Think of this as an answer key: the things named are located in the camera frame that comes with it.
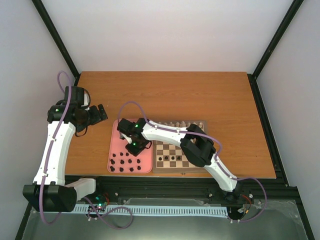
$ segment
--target chess square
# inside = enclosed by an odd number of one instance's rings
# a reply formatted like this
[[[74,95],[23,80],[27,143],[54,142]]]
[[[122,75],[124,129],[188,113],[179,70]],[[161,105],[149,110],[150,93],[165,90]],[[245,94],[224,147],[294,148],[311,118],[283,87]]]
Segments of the chess square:
[[[175,155],[182,156],[182,150],[181,149],[175,150]]]
[[[182,167],[183,168],[188,168],[189,167],[189,162],[188,161],[183,161],[182,162]]]
[[[163,161],[157,161],[156,162],[156,167],[157,168],[163,168],[164,167],[164,162]]]
[[[170,168],[170,162],[169,161],[164,161],[163,162],[163,167],[164,168]]]
[[[182,161],[176,161],[175,163],[177,168],[182,168]]]

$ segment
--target robotic arm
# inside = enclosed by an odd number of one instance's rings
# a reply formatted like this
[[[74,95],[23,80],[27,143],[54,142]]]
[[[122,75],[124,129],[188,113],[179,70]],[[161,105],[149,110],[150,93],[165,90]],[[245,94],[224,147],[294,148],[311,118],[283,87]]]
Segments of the robotic arm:
[[[69,88],[65,88],[64,99],[53,105],[48,111],[48,135],[42,161],[33,184],[24,185],[22,194],[29,203],[39,211],[40,185],[44,176],[44,168],[48,151],[50,151],[46,178],[43,189],[43,210],[45,212],[71,212],[78,200],[96,191],[96,180],[81,178],[65,186],[65,166],[69,145],[73,135],[106,120],[107,114],[102,104],[90,106],[90,95],[82,87],[72,86],[71,101],[63,122],[53,139],[57,125],[66,108]]]
[[[234,180],[237,177],[227,169],[219,157],[217,157],[217,161],[215,160],[216,149],[214,148],[213,141],[198,135],[180,133],[188,131],[205,135],[197,125],[191,124],[187,128],[161,125],[153,121],[149,122],[153,126],[147,124],[144,118],[139,118],[136,123],[124,118],[119,122],[117,130],[120,131],[121,138],[128,141],[125,148],[132,155],[137,156],[151,141],[162,141],[173,144],[182,149],[190,163],[197,167],[204,167],[217,181],[223,191],[229,193],[238,191],[239,183]]]

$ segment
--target white wall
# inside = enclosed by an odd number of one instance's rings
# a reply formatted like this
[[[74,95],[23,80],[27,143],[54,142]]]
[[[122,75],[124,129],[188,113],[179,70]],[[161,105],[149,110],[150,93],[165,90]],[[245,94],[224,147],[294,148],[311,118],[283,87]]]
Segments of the white wall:
[[[306,0],[258,85],[292,186],[320,239],[320,1]]]
[[[0,3],[0,238],[14,239],[47,137],[47,111],[63,98],[67,66],[31,0]]]
[[[44,0],[80,71],[252,73],[292,0]]]

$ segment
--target chessboard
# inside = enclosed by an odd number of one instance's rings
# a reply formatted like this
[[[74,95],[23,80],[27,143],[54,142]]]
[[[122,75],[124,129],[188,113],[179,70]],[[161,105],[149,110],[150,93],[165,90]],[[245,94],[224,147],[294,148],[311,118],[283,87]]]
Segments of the chessboard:
[[[171,127],[189,127],[190,124],[198,125],[202,131],[207,133],[207,122],[204,120],[170,120],[165,122],[158,122],[159,124]],[[203,167],[197,167],[191,164],[182,149],[178,146],[162,142],[153,141],[153,167],[154,173],[203,173],[206,172]]]

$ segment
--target wooden table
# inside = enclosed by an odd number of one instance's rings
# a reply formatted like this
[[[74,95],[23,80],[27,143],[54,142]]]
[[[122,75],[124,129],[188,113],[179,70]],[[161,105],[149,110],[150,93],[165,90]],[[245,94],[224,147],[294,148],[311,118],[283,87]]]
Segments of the wooden table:
[[[206,120],[208,134],[223,144],[221,160],[237,177],[276,177],[245,72],[94,71],[82,72],[78,85],[89,91],[92,105],[103,104],[109,119],[89,126],[85,136],[72,138],[67,175],[115,175],[107,170],[112,125],[121,105],[136,101],[154,121]],[[121,117],[142,115],[138,107],[128,105]],[[211,177],[207,172],[127,175]]]

